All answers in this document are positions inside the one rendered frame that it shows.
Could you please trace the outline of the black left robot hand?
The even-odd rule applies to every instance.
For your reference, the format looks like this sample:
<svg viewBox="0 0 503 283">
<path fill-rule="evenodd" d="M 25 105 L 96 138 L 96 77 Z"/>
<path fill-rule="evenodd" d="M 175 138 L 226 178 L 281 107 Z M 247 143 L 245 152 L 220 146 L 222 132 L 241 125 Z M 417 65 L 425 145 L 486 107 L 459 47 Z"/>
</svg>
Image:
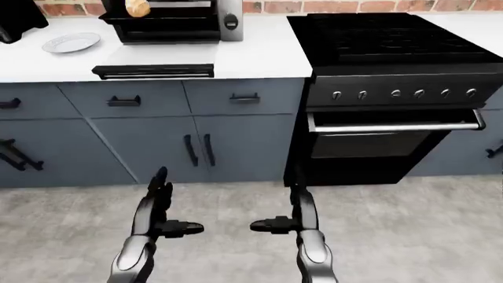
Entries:
<svg viewBox="0 0 503 283">
<path fill-rule="evenodd" d="M 159 237 L 180 238 L 204 232 L 195 222 L 168 220 L 173 184 L 167 181 L 167 168 L 161 167 L 152 177 L 148 192 L 142 197 L 134 214 L 130 235 L 142 235 L 156 241 Z"/>
</svg>

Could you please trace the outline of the golden bread loaf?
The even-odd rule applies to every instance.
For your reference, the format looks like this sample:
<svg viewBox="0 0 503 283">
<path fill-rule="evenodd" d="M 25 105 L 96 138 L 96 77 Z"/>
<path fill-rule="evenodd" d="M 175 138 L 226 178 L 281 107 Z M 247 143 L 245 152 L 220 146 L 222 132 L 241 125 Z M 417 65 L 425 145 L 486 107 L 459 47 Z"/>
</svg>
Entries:
<svg viewBox="0 0 503 283">
<path fill-rule="evenodd" d="M 125 8 L 135 18 L 147 16 L 151 11 L 148 0 L 125 0 Z"/>
</svg>

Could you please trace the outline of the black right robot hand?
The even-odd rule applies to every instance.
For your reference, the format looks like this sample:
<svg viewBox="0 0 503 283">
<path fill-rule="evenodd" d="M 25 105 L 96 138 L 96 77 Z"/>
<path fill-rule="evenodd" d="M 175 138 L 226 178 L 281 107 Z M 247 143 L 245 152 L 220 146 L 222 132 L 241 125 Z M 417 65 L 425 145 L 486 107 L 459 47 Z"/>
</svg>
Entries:
<svg viewBox="0 0 503 283">
<path fill-rule="evenodd" d="M 290 186 L 292 217 L 275 216 L 273 219 L 254 221 L 250 230 L 260 233 L 288 234 L 291 231 L 300 233 L 303 230 L 318 230 L 318 212 L 313 195 L 304 183 L 297 182 Z"/>
</svg>

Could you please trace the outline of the black countertop appliance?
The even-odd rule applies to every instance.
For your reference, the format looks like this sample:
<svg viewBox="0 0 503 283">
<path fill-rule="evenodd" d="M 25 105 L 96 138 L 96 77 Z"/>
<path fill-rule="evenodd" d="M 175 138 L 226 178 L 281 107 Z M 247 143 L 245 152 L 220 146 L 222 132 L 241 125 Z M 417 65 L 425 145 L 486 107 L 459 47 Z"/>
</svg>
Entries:
<svg viewBox="0 0 503 283">
<path fill-rule="evenodd" d="M 0 42 L 18 42 L 24 32 L 48 25 L 34 0 L 0 0 Z"/>
</svg>

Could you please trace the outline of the black toaster oven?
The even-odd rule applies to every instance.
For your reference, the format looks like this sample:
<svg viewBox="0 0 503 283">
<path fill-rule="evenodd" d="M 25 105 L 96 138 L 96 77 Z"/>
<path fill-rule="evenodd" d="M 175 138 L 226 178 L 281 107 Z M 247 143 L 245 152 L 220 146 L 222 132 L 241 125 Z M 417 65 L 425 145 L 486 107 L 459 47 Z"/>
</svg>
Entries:
<svg viewBox="0 0 503 283">
<path fill-rule="evenodd" d="M 123 44 L 241 42 L 243 0 L 101 0 Z"/>
</svg>

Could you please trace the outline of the grey base cabinet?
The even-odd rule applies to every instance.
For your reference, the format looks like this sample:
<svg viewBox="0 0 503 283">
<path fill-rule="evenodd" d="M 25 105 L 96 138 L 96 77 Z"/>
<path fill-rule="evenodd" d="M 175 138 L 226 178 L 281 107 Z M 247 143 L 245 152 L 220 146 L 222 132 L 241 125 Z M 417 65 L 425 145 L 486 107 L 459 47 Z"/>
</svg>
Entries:
<svg viewBox="0 0 503 283">
<path fill-rule="evenodd" d="M 160 167 L 176 182 L 278 181 L 282 178 L 303 79 L 0 83 L 0 139 L 43 170 L 0 160 L 0 188 L 148 183 Z M 259 103 L 230 103 L 257 93 Z M 139 107 L 108 107 L 112 96 Z M 183 137 L 199 158 L 192 165 Z M 204 145 L 211 135 L 212 167 Z"/>
</svg>

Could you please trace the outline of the black kitchen stove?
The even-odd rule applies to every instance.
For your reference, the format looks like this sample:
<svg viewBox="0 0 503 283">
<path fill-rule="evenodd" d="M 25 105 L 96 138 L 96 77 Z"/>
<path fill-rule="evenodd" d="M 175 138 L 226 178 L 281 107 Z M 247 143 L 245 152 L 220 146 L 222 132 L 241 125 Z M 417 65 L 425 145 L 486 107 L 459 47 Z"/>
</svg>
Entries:
<svg viewBox="0 0 503 283">
<path fill-rule="evenodd" d="M 304 85 L 284 184 L 393 184 L 406 176 L 492 175 L 503 153 L 503 105 L 486 101 L 503 90 L 503 56 L 408 13 L 310 13 L 288 18 L 312 73 Z M 450 89 L 443 98 L 441 92 Z M 476 89 L 472 97 L 468 89 Z M 400 97 L 391 92 L 400 90 Z M 415 91 L 424 90 L 420 98 Z M 332 99 L 334 91 L 342 96 Z M 367 91 L 363 100 L 358 93 Z M 310 133 L 322 127 L 475 122 L 482 130 L 377 134 Z"/>
</svg>

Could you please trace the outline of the black toaster oven tray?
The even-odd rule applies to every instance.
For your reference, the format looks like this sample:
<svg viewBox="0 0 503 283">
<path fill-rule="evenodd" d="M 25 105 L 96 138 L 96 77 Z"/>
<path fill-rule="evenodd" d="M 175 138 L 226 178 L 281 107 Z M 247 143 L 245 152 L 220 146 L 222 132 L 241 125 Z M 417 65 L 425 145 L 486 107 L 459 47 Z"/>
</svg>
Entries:
<svg viewBox="0 0 503 283">
<path fill-rule="evenodd" d="M 216 15 L 205 16 L 168 16 L 162 14 L 149 14 L 148 16 L 135 18 L 127 14 L 111 14 L 105 13 L 98 17 L 107 24 L 123 25 L 123 24 L 202 24 L 202 25 L 217 25 L 218 18 Z"/>
</svg>

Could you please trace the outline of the grey round plate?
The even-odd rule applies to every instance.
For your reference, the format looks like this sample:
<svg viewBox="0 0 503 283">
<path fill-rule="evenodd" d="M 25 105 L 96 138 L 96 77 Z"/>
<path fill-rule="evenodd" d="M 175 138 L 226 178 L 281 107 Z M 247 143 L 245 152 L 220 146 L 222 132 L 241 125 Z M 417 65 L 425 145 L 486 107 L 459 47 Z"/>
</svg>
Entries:
<svg viewBox="0 0 503 283">
<path fill-rule="evenodd" d="M 42 46 L 47 53 L 73 53 L 89 49 L 101 41 L 100 35 L 91 32 L 81 32 L 51 39 Z"/>
</svg>

